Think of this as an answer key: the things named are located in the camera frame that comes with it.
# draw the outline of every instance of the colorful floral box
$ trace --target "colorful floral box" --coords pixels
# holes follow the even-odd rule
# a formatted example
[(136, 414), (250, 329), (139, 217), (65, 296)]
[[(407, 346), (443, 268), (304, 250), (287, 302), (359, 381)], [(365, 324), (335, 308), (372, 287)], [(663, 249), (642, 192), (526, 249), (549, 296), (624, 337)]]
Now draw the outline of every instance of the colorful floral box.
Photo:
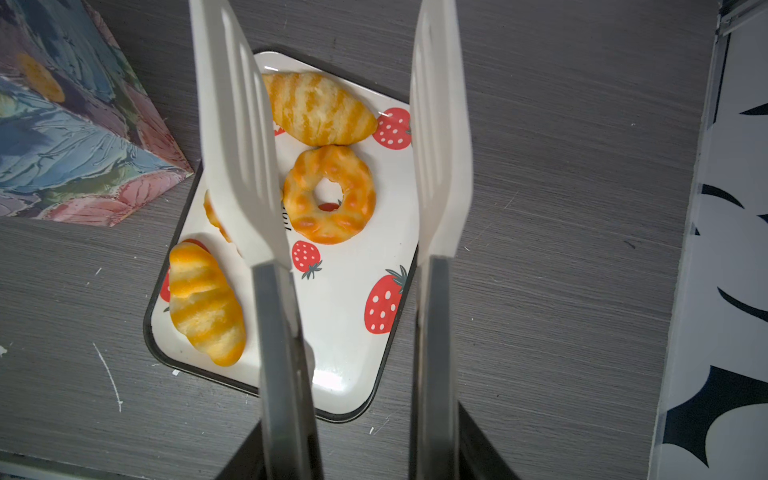
[(115, 225), (193, 171), (99, 14), (0, 0), (0, 215)]

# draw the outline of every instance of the gray wooden table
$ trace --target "gray wooden table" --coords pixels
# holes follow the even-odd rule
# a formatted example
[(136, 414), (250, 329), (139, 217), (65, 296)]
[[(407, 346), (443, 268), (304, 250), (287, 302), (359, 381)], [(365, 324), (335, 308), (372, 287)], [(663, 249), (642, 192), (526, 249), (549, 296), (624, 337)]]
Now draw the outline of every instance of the gray wooden table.
[[(416, 0), (232, 3), (253, 48), (408, 93)], [(187, 3), (91, 4), (196, 161)], [(716, 2), (458, 13), (475, 150), (454, 278), (461, 399), (523, 478), (645, 478)], [(111, 229), (0, 219), (0, 451), (212, 478), (255, 425), (258, 399), (171, 375), (142, 338), (190, 184)], [(368, 412), (320, 423), (327, 478), (405, 477), (414, 305)]]

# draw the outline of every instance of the red strawberry print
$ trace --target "red strawberry print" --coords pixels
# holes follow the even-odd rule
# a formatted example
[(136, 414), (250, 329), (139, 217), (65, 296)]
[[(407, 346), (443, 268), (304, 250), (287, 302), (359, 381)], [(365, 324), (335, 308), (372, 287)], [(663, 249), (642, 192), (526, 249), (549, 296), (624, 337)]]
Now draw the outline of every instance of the red strawberry print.
[(320, 204), (317, 206), (319, 209), (321, 209), (324, 212), (333, 212), (334, 210), (338, 210), (339, 207), (341, 207), (341, 200), (339, 200), (339, 203), (329, 203), (329, 204)]
[[(210, 253), (210, 251), (205, 247), (205, 245), (203, 245), (203, 243), (200, 242), (199, 240), (195, 240), (194, 238), (187, 238), (184, 241), (189, 243), (194, 243), (198, 247)], [(168, 277), (169, 273), (170, 273), (170, 269), (165, 273), (165, 280), (163, 280), (163, 286), (160, 288), (160, 298), (165, 300), (168, 303), (170, 303), (170, 278)]]
[(366, 302), (366, 330), (371, 333), (389, 333), (395, 322), (397, 307), (400, 305), (402, 290), (408, 279), (408, 272), (401, 265), (400, 273), (386, 271), (368, 294)]
[(293, 248), (290, 250), (293, 266), (296, 267), (296, 270), (303, 272), (302, 280), (305, 278), (309, 280), (310, 275), (315, 278), (315, 272), (322, 270), (320, 264), (323, 261), (320, 259), (320, 252), (311, 243), (298, 241), (293, 244)]
[(379, 117), (379, 127), (373, 137), (392, 150), (408, 147), (411, 144), (411, 114), (397, 107), (385, 111)]

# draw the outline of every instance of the bread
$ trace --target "bread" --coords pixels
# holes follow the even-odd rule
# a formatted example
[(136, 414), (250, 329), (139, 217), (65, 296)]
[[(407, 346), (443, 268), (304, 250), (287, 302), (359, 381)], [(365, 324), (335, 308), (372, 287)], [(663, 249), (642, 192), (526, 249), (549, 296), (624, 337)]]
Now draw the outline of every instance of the bread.
[(194, 243), (179, 243), (170, 251), (169, 277), (176, 329), (217, 365), (234, 365), (245, 349), (243, 310), (216, 259)]
[(376, 117), (330, 78), (314, 72), (262, 77), (275, 123), (304, 144), (350, 145), (376, 131)]
[(224, 239), (227, 242), (232, 242), (230, 239), (230, 236), (227, 235), (227, 232), (225, 231), (224, 227), (221, 226), (221, 222), (219, 222), (219, 217), (216, 216), (216, 212), (214, 212), (214, 206), (210, 204), (210, 193), (208, 190), (205, 190), (205, 198), (203, 199), (203, 207), (205, 208), (205, 216), (208, 217), (208, 221), (211, 225), (218, 228), (221, 234), (223, 235)]
[[(344, 193), (338, 210), (317, 207), (313, 191), (324, 177), (337, 182)], [(283, 184), (283, 205), (296, 232), (316, 243), (341, 243), (357, 235), (376, 208), (371, 170), (349, 147), (305, 151)]]

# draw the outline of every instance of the strawberry print tray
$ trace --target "strawberry print tray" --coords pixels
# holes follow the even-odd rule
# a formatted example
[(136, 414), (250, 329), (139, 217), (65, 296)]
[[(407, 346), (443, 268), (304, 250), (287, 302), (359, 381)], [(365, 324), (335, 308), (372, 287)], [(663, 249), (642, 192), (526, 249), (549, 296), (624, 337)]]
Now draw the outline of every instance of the strawberry print tray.
[[(257, 53), (255, 59), (264, 73), (321, 71), (275, 51)], [(326, 74), (379, 119), (373, 136), (351, 146), (373, 174), (376, 209), (362, 232), (337, 245), (309, 242), (293, 230), (285, 210), (283, 218), (304, 338), (310, 348), (308, 357), (314, 364), (312, 388), (317, 415), (331, 422), (346, 422), (365, 411), (376, 391), (410, 284), (419, 212), (408, 104)], [(311, 147), (276, 125), (275, 144), (282, 185), (299, 154)], [(237, 248), (206, 217), (206, 174), (199, 172), (195, 182), (174, 244), (194, 241), (216, 257), (243, 307), (245, 351), (235, 365), (217, 366), (176, 331), (168, 312), (167, 259), (147, 309), (144, 336), (150, 351), (169, 366), (258, 394), (261, 365), (250, 270)], [(324, 210), (338, 208), (342, 200), (340, 187), (328, 180), (320, 182), (315, 195)]]

